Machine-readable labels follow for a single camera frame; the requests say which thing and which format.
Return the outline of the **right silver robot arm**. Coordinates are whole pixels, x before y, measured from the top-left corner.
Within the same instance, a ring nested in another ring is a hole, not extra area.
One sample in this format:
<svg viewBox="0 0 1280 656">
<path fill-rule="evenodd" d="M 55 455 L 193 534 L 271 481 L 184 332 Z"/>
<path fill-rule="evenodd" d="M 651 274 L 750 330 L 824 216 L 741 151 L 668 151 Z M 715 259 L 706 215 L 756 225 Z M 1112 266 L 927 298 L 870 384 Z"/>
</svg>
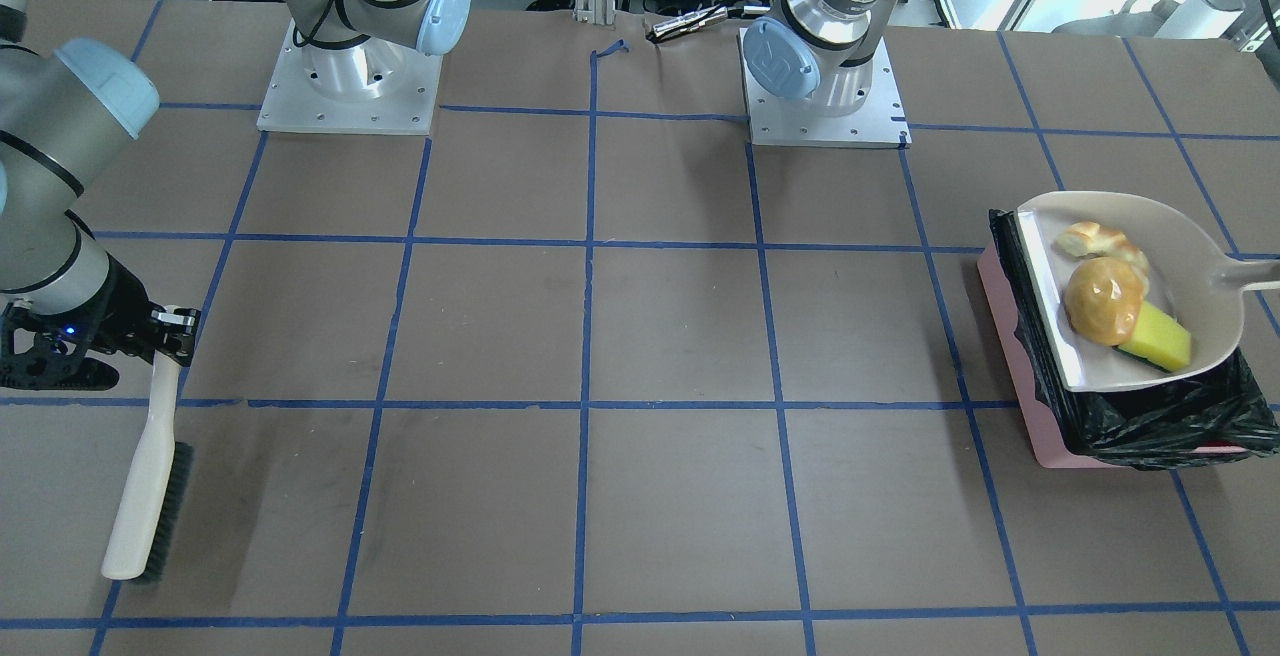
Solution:
<svg viewBox="0 0 1280 656">
<path fill-rule="evenodd" d="M 472 0 L 283 0 L 291 49 L 330 102 L 387 97 L 403 62 L 443 56 Z M 22 38 L 29 0 L 3 0 L 3 386 L 108 391 L 102 355 L 146 361 L 174 386 L 195 355 L 192 308 L 154 302 L 74 214 L 84 190 L 160 105 L 154 82 L 95 38 L 42 56 Z"/>
</svg>

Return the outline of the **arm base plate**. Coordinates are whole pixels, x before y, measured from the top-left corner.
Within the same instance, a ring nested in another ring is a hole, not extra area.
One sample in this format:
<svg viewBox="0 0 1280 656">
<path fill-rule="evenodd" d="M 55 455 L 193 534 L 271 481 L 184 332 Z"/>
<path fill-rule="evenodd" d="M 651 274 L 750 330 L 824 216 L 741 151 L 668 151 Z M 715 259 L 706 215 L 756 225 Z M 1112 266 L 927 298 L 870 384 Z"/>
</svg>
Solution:
<svg viewBox="0 0 1280 656">
<path fill-rule="evenodd" d="M 750 142 L 755 146 L 905 149 L 913 144 L 888 44 L 840 69 L 805 99 L 767 91 L 742 63 Z"/>
<path fill-rule="evenodd" d="M 282 49 L 256 124 L 297 135 L 428 136 L 444 58 L 380 38 L 346 50 L 294 44 Z"/>
</svg>

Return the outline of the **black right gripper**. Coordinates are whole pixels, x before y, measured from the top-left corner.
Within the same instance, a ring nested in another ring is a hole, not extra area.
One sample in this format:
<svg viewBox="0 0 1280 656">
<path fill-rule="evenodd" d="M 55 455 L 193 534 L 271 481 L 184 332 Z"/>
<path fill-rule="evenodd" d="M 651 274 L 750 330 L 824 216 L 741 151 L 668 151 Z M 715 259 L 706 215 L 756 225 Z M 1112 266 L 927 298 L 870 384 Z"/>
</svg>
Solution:
<svg viewBox="0 0 1280 656">
<path fill-rule="evenodd" d="M 23 391 L 109 391 L 120 375 L 91 352 L 163 355 L 189 368 L 204 313 L 156 306 L 115 258 L 102 287 L 81 306 L 42 315 L 12 302 L 3 311 L 1 386 Z"/>
</svg>

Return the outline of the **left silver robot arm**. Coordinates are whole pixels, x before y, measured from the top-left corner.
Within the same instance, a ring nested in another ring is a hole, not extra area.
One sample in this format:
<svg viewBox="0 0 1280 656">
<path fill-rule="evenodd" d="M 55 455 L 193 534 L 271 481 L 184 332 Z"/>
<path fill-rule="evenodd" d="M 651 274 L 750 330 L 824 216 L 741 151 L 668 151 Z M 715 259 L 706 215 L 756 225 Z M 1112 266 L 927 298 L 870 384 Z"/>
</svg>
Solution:
<svg viewBox="0 0 1280 656">
<path fill-rule="evenodd" d="M 786 102 L 844 117 L 870 91 L 897 0 L 780 0 L 742 32 L 744 73 Z"/>
</svg>

